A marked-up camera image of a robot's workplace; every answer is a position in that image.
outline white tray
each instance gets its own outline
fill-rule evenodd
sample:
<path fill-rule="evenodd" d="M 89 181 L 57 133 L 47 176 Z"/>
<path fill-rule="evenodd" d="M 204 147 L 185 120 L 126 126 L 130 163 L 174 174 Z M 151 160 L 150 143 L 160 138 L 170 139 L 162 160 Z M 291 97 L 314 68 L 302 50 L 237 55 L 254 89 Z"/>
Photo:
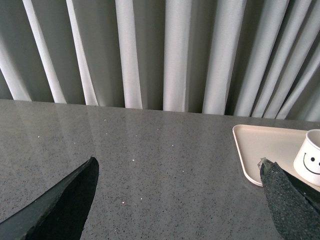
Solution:
<path fill-rule="evenodd" d="M 266 157 L 320 192 L 320 187 L 304 180 L 294 169 L 294 160 L 307 131 L 251 125 L 236 125 L 232 131 L 243 173 L 250 182 L 262 187 L 258 163 Z"/>

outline gray countertop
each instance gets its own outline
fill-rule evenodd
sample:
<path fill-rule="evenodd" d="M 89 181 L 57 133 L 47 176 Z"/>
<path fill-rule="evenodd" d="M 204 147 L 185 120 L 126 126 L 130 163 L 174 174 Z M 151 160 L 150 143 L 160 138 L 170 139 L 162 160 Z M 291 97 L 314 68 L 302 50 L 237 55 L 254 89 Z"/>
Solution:
<path fill-rule="evenodd" d="M 244 176 L 237 124 L 318 122 L 0 100 L 0 222 L 90 156 L 100 174 L 81 239 L 281 239 Z"/>

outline textured black pad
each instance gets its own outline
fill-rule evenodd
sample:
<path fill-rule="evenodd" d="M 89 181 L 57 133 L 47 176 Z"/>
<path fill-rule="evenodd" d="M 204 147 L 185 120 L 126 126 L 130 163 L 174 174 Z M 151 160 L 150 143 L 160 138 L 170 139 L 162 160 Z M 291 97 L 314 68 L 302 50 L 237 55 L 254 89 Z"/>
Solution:
<path fill-rule="evenodd" d="M 263 161 L 260 176 L 279 234 L 286 240 L 320 239 L 319 213 L 294 187 L 279 165 L 276 162 Z"/>
<path fill-rule="evenodd" d="M 94 157 L 0 224 L 0 239 L 79 240 L 99 176 Z"/>

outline quartz countertop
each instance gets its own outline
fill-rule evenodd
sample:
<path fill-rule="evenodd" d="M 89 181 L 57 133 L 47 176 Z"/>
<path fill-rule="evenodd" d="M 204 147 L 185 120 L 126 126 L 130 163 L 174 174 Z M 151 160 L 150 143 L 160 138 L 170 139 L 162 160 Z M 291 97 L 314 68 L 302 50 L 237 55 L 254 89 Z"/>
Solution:
<path fill-rule="evenodd" d="M 0 100 L 0 222 L 91 156 L 100 165 L 82 240 L 282 239 L 242 171 L 237 124 L 318 122 Z"/>

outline curtain fold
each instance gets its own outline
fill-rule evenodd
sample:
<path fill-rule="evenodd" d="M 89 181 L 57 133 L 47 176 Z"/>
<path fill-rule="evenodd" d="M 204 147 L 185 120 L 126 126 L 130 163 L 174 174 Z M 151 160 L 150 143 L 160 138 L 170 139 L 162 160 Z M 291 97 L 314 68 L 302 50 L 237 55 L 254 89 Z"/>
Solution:
<path fill-rule="evenodd" d="M 204 114 L 225 113 L 246 2 L 218 2 L 206 76 Z"/>
<path fill-rule="evenodd" d="M 0 98 L 320 121 L 318 0 L 4 0 Z"/>

